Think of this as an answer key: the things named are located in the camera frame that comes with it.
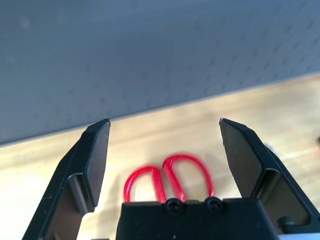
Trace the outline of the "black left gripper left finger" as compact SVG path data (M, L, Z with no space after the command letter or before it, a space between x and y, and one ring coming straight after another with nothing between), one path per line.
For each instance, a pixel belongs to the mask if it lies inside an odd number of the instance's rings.
M24 240L75 240L83 217L98 206L111 122L86 128L58 163L23 235Z

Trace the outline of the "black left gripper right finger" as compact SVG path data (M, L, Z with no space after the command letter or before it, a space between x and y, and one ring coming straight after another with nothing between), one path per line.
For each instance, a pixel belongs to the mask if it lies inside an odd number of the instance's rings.
M258 199L280 234L318 234L320 213L278 156L246 125L221 118L219 126L241 196Z

